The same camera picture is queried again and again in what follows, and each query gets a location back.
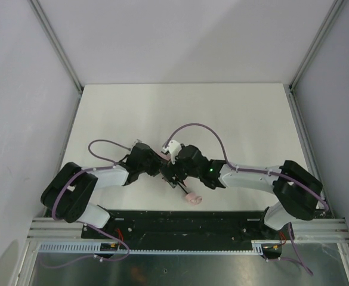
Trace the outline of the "pink folding umbrella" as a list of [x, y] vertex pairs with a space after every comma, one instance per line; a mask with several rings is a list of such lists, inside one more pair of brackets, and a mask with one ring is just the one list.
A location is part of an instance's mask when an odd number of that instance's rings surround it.
[[[161, 152], [159, 153], [159, 155], [166, 159], [166, 160], [170, 160], [167, 159], [166, 156], [164, 154], [162, 154]], [[175, 188], [179, 187], [180, 190], [182, 190], [182, 192], [184, 193], [184, 199], [190, 203], [191, 205], [198, 205], [202, 202], [202, 197], [195, 194], [193, 191], [191, 191], [187, 186], [176, 186]]]

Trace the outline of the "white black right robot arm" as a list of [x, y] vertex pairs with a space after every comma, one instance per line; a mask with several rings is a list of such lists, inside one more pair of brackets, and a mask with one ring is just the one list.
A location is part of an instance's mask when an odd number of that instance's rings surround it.
[[248, 188], [273, 194], [278, 202], [265, 210], [263, 224], [280, 230], [295, 220], [314, 218], [322, 183], [292, 160], [281, 166], [255, 169], [232, 165], [227, 160], [209, 160], [194, 145], [171, 141], [162, 150], [168, 161], [163, 177], [172, 185], [196, 178], [210, 189]]

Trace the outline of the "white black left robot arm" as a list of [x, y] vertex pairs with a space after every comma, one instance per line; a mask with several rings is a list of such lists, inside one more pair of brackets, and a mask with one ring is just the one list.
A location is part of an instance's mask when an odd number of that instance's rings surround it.
[[110, 220], [110, 214], [90, 202], [93, 192], [111, 186], [127, 186], [143, 173], [157, 176], [166, 163], [166, 158], [142, 142], [135, 143], [123, 159], [111, 166], [84, 169], [68, 162], [42, 193], [41, 203], [55, 220], [103, 228]]

